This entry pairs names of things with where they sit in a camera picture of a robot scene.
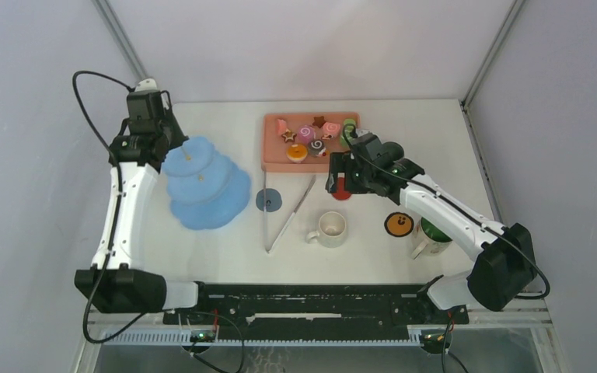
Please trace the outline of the red round coaster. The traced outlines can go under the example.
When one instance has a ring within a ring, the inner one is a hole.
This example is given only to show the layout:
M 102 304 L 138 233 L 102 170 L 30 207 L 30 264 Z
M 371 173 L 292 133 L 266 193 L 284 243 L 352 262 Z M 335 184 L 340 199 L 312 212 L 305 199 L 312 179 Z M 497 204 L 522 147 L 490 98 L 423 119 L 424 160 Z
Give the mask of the red round coaster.
M 350 192 L 346 190 L 337 190 L 335 193 L 332 193 L 331 196 L 338 201 L 349 200 L 352 196 Z

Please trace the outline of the iced star cookie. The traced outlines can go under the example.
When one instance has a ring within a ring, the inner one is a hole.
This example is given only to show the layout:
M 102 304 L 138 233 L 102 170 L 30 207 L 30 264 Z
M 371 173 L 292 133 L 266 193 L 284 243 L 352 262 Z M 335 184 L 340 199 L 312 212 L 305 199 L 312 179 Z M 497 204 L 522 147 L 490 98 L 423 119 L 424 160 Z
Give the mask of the iced star cookie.
M 284 132 L 281 137 L 283 139 L 284 143 L 294 143 L 295 139 L 296 139 L 297 134 L 293 131 L 287 130 L 286 132 Z

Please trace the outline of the brown star cookie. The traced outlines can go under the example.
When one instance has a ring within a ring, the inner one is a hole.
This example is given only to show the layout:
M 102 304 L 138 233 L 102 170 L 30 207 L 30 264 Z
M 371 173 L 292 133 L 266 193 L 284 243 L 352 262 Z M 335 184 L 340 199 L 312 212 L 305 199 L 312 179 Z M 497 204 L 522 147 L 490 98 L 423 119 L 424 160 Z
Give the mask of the brown star cookie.
M 314 117 L 312 121 L 312 126 L 322 128 L 325 123 L 326 120 L 324 116 Z

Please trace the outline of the floral mug green inside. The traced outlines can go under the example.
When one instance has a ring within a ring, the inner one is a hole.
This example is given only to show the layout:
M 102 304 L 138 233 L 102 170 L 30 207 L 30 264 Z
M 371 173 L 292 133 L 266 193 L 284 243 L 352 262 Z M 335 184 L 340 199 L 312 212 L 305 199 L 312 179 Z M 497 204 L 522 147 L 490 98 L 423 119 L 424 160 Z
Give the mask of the floral mug green inside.
M 415 260 L 421 256 L 437 256 L 446 251 L 452 239 L 426 218 L 420 218 L 413 233 L 411 242 L 414 247 L 410 257 Z

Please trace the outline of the cream ceramic mug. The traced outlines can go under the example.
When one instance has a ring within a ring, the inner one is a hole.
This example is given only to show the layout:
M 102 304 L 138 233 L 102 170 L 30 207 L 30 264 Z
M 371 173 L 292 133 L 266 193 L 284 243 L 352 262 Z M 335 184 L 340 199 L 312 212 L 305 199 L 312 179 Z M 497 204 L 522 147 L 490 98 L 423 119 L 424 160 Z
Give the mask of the cream ceramic mug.
M 309 232 L 305 241 L 309 244 L 319 244 L 326 248 L 337 248 L 347 239 L 347 221 L 336 211 L 323 214 L 317 223 L 316 230 Z

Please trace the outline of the blue-grey round coaster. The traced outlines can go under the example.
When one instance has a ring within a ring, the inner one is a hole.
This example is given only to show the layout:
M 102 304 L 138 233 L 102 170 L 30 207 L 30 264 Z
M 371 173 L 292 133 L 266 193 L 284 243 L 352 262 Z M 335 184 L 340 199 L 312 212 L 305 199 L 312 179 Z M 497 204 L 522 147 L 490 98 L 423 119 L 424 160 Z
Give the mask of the blue-grey round coaster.
M 281 194 L 272 188 L 260 189 L 256 195 L 256 206 L 260 211 L 275 212 L 283 204 Z

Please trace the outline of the brown swirl roll cake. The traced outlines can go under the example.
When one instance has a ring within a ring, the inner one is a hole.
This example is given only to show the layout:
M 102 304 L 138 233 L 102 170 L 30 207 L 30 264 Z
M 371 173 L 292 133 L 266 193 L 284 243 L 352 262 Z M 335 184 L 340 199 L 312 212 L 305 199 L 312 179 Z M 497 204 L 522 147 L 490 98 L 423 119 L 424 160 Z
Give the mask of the brown swirl roll cake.
M 307 144 L 306 147 L 308 154 L 312 157 L 325 157 L 328 154 L 326 144 L 322 139 L 312 140 L 310 141 L 310 143 Z

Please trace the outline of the blue three-tier cake stand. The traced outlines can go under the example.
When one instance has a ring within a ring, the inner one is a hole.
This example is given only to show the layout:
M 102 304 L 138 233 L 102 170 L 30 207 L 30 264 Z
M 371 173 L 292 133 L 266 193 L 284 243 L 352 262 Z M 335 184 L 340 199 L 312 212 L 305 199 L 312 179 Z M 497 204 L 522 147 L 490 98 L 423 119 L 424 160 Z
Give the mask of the blue three-tier cake stand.
M 249 174 L 205 137 L 189 138 L 171 150 L 162 171 L 167 177 L 170 211 L 184 228 L 221 228 L 250 201 Z

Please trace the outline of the pink swirl roll cake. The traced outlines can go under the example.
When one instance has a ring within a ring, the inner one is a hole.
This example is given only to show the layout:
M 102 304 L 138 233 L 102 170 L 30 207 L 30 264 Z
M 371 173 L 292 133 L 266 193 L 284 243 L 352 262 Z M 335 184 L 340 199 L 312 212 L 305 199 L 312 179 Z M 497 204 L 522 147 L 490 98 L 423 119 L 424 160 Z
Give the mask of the pink swirl roll cake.
M 316 130 L 313 126 L 304 125 L 297 130 L 298 143 L 307 145 L 314 140 L 316 140 Z

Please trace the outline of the light pink swirl roll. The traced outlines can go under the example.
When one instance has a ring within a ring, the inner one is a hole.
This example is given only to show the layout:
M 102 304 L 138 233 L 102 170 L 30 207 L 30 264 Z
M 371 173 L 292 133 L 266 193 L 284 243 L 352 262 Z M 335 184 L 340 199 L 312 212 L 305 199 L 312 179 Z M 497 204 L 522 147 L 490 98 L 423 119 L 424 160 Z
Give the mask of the light pink swirl roll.
M 339 123 L 326 122 L 322 127 L 322 139 L 330 140 L 340 136 L 342 125 Z

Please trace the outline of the green swirl roll cake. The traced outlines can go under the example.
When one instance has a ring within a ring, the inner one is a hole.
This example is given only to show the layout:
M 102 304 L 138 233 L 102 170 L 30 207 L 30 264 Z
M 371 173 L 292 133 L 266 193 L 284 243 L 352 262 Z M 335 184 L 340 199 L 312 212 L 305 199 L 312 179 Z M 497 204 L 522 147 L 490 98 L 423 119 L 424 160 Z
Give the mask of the green swirl roll cake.
M 339 142 L 340 142 L 340 146 L 347 150 L 349 149 L 348 146 L 348 142 L 351 141 L 351 130 L 349 127 L 343 129 L 340 133 L 340 138 L 339 138 Z

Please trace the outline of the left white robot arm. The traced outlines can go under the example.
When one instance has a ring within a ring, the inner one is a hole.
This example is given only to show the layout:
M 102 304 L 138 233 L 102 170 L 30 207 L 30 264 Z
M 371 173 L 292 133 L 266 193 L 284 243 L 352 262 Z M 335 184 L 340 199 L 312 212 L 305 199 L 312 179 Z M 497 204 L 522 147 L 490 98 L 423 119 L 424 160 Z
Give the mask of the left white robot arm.
M 75 286 L 102 313 L 157 313 L 181 309 L 194 324 L 206 322 L 212 304 L 194 281 L 171 281 L 144 265 L 142 230 L 148 202 L 168 153 L 187 136 L 159 89 L 127 95 L 128 116 L 108 145 L 110 199 L 103 234 L 88 270 L 77 270 Z

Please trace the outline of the metal serving tongs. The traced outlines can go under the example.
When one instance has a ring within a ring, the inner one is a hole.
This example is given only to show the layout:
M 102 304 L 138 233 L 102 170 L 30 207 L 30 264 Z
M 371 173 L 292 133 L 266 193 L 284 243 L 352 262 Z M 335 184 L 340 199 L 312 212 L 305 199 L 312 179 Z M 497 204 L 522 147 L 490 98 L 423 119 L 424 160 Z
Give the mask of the metal serving tongs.
M 283 201 L 278 211 L 271 213 L 260 211 L 262 213 L 263 248 L 266 254 L 272 254 L 276 250 L 281 238 L 287 232 L 299 209 L 315 186 L 315 183 L 316 174 L 312 174 L 304 183 L 300 183 L 300 189 L 293 186 L 290 187 L 288 190 L 289 195 L 287 196 L 284 189 L 285 185 L 271 186 L 268 172 L 263 171 L 261 189 L 276 189 L 281 194 Z

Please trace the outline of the green round macaron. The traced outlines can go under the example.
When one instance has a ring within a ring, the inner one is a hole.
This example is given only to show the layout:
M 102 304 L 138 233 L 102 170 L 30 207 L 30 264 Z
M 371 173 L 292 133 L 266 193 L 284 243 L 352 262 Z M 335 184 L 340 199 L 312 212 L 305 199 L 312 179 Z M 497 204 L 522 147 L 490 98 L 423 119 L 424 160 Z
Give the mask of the green round macaron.
M 352 118 L 347 118 L 343 121 L 343 130 L 351 130 L 358 126 L 356 120 Z

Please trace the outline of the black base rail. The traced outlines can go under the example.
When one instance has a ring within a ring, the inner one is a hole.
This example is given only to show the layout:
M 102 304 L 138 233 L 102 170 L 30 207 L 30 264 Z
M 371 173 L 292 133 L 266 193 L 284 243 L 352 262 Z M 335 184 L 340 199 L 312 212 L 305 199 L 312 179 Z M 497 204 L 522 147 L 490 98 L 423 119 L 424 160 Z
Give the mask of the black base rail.
M 442 311 L 421 284 L 200 284 L 192 309 L 166 313 L 170 326 L 217 326 L 235 342 L 392 342 L 408 329 L 470 322 L 464 306 Z

